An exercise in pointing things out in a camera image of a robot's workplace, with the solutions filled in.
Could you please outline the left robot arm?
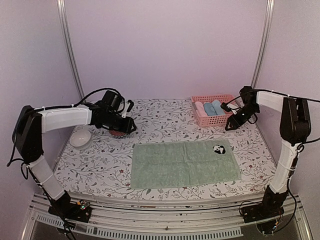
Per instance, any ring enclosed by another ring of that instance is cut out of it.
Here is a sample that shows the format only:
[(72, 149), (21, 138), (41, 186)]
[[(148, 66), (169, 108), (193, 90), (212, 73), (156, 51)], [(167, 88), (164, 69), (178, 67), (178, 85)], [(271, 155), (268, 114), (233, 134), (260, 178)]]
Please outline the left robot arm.
[(25, 105), (19, 114), (12, 133), (13, 152), (20, 157), (10, 157), (10, 166), (21, 161), (22, 167), (28, 170), (25, 177), (32, 175), (38, 186), (56, 201), (55, 209), (63, 216), (74, 213), (74, 205), (64, 197), (68, 193), (55, 177), (44, 156), (43, 134), (75, 126), (95, 126), (125, 135), (135, 132), (137, 127), (133, 118), (127, 114), (134, 102), (125, 98), (113, 88), (103, 88), (102, 99), (92, 103), (84, 97), (76, 104), (33, 108)]

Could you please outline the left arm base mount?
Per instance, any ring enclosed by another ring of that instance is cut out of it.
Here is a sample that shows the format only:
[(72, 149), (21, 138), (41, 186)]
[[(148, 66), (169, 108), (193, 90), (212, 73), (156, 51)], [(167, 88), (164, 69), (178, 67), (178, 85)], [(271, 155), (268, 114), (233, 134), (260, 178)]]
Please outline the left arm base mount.
[(92, 214), (91, 206), (82, 202), (72, 203), (70, 201), (54, 201), (48, 210), (49, 214), (61, 217), (63, 220), (74, 220), (88, 223)]

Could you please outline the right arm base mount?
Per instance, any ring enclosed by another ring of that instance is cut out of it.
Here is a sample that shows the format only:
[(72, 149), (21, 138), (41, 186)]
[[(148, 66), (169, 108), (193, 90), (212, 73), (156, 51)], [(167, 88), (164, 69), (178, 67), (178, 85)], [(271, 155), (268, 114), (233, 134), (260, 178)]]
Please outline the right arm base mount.
[(251, 223), (261, 221), (284, 214), (284, 208), (265, 208), (262, 203), (241, 206), (239, 209), (240, 215), (242, 216), (245, 223)]

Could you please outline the green panda towel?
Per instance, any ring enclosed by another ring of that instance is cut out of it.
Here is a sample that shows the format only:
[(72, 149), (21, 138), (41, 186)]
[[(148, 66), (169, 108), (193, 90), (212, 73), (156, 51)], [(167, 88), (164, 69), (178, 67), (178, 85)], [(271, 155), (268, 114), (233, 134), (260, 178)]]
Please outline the green panda towel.
[(130, 187), (166, 189), (237, 181), (241, 171), (227, 139), (138, 144)]

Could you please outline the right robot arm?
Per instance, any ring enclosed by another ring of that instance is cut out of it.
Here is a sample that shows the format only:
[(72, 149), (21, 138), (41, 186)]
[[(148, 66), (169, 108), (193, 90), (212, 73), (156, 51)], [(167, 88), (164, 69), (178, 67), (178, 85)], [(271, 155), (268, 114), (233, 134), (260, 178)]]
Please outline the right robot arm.
[(279, 132), (281, 153), (272, 181), (266, 188), (258, 213), (269, 218), (285, 201), (288, 183), (296, 169), (299, 152), (308, 143), (311, 133), (309, 99), (291, 96), (266, 89), (244, 86), (239, 91), (243, 106), (233, 113), (226, 122), (225, 130), (237, 130), (252, 116), (260, 113), (260, 107), (268, 107), (281, 114)]

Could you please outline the light blue towel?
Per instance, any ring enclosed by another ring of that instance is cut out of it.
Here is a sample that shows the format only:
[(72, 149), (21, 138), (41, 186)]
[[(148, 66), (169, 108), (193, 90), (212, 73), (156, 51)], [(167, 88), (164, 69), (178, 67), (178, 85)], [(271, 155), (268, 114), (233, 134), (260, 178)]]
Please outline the light blue towel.
[(211, 104), (217, 116), (225, 115), (225, 111), (222, 109), (219, 100), (215, 99)]

